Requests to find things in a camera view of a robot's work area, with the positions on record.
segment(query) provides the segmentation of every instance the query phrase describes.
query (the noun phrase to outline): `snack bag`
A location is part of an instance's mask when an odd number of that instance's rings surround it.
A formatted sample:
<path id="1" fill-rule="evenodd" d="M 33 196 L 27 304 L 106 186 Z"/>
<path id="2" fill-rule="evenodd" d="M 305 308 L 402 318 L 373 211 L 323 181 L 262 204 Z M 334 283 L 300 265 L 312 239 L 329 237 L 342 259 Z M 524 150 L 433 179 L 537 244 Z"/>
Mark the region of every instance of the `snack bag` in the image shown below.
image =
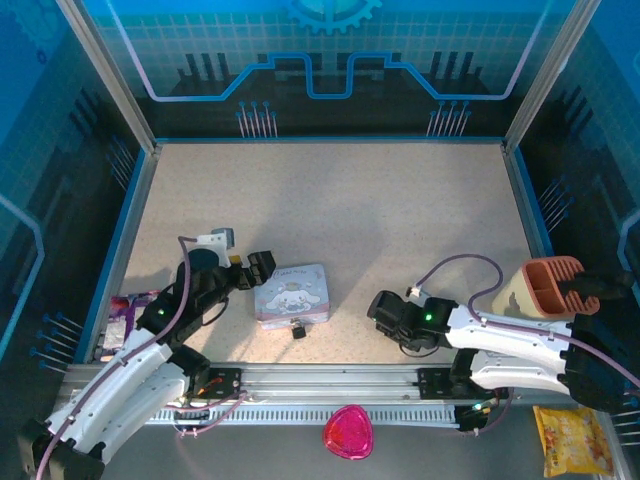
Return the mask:
<path id="1" fill-rule="evenodd" d="M 544 450 L 544 476 L 563 473 L 613 475 L 607 438 L 593 410 L 533 407 Z"/>

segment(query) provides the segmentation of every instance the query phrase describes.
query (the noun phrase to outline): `beige tabletop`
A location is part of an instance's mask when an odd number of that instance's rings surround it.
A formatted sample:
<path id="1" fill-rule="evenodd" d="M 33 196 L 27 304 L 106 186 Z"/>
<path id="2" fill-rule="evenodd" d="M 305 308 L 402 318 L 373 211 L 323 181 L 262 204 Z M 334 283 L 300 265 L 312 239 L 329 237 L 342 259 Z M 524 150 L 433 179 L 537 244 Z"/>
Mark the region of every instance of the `beige tabletop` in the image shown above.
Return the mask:
<path id="1" fill-rule="evenodd" d="M 530 258 L 498 145 L 167 145 L 122 293 L 164 288 L 180 262 L 176 237 L 218 227 L 235 230 L 243 258 L 272 250 L 279 266 L 324 265 L 331 316 L 293 340 L 288 329 L 262 330 L 253 293 L 234 292 L 227 313 L 187 343 L 212 361 L 415 363 L 366 316 L 380 290 L 403 293 L 457 253 L 494 258 L 507 279 Z M 480 261 L 460 260 L 426 289 L 466 302 L 495 279 Z"/>

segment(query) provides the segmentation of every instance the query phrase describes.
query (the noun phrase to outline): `enclosure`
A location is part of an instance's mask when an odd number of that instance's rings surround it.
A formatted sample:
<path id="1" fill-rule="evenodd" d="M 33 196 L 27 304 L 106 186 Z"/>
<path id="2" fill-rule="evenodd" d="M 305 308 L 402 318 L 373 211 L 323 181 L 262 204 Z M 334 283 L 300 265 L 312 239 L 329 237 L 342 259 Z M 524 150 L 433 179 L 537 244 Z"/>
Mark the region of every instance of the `enclosure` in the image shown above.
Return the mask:
<path id="1" fill-rule="evenodd" d="M 367 375 L 450 365 L 455 351 L 409 358 L 366 313 L 450 255 L 482 253 L 506 277 L 553 255 L 637 276 L 639 19 L 623 0 L 0 0 L 4 438 L 100 369 L 110 298 L 169 285 L 179 235 L 232 227 L 243 258 L 325 268 L 330 320 L 306 338 L 262 329 L 253 294 L 237 292 L 188 342 L 253 375 L 293 368 L 303 385 L 306 371 L 353 374 L 335 390 L 265 387 L 265 409 L 417 408 L 413 390 L 381 393 Z M 460 262 L 426 288 L 466 302 L 493 275 Z M 639 295 L 636 283 L 598 313 L 635 350 Z M 80 326 L 72 352 L 40 355 L 65 333 L 43 318 Z M 530 406 L 572 401 L 514 398 L 475 443 L 383 422 L 366 471 L 309 466 L 323 461 L 317 425 L 224 428 L 186 454 L 150 425 L 105 478 L 542 478 Z M 616 478 L 633 478 L 637 424 L 599 418 Z M 3 478 L 17 478 L 7 443 Z"/>

